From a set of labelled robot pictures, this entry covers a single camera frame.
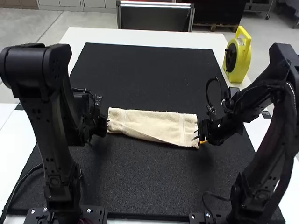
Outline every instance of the towel fold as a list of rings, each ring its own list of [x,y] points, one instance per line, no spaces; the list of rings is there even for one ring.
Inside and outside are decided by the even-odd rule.
[[[109,108],[108,133],[198,148],[196,114]]]

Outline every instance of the drawer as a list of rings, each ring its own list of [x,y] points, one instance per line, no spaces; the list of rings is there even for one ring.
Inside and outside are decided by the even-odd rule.
[[[42,6],[60,6],[59,0],[38,0]]]
[[[104,0],[84,0],[84,6],[105,8],[105,2]]]
[[[106,8],[116,8],[116,0],[105,0]]]
[[[5,2],[9,6],[20,6],[21,5],[19,0],[5,0]]]
[[[80,0],[59,0],[61,6],[81,7]]]

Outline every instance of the white table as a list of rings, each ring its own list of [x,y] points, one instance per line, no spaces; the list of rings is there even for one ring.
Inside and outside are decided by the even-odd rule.
[[[224,35],[215,33],[179,33],[70,27],[60,41],[60,43],[70,44],[72,49],[73,54],[69,63],[69,73],[71,73],[86,42],[212,49],[221,68],[224,59],[224,49],[227,45]],[[242,89],[251,83],[246,76],[242,84],[232,85],[229,83],[224,71],[221,71],[227,84],[230,86],[238,86]],[[257,151],[267,131],[267,128],[269,127],[269,124],[270,120],[264,119],[262,116],[250,124],[245,124],[245,128],[255,151]],[[25,111],[13,111],[0,131],[0,178],[7,181],[3,186],[4,189],[1,189],[0,191],[0,210],[2,210],[3,206],[5,205],[6,200],[8,199],[16,181],[18,180],[35,143],[36,139],[33,129]],[[3,173],[2,170],[8,169],[8,167],[10,171]],[[298,223],[296,220],[296,204],[299,201],[298,189],[299,163],[297,159],[295,159],[289,188],[279,204],[287,224]],[[5,224],[22,224],[23,221],[24,217],[8,216]],[[128,220],[109,220],[108,222],[109,224],[113,224],[114,222],[117,222],[118,224],[135,224],[141,222],[143,224],[153,223]]]

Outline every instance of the yellow cable reel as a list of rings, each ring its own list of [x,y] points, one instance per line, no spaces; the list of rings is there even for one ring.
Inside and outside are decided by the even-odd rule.
[[[251,36],[239,26],[235,38],[225,49],[223,69],[231,83],[241,83],[248,71],[251,60]]]

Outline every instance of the gray floor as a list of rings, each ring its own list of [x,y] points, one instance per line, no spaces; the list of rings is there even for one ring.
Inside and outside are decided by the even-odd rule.
[[[292,21],[282,15],[245,14],[241,25],[252,37],[252,57],[248,76],[254,80],[269,64],[269,47],[274,42],[288,43],[299,52],[299,29],[292,29]],[[68,27],[117,28],[116,14],[92,12],[62,12],[0,8],[0,51],[5,46],[43,42],[58,43]],[[209,32],[208,28],[194,28],[194,32]],[[234,37],[228,28],[216,28],[227,41]],[[0,85],[0,103],[17,102],[11,91]]]

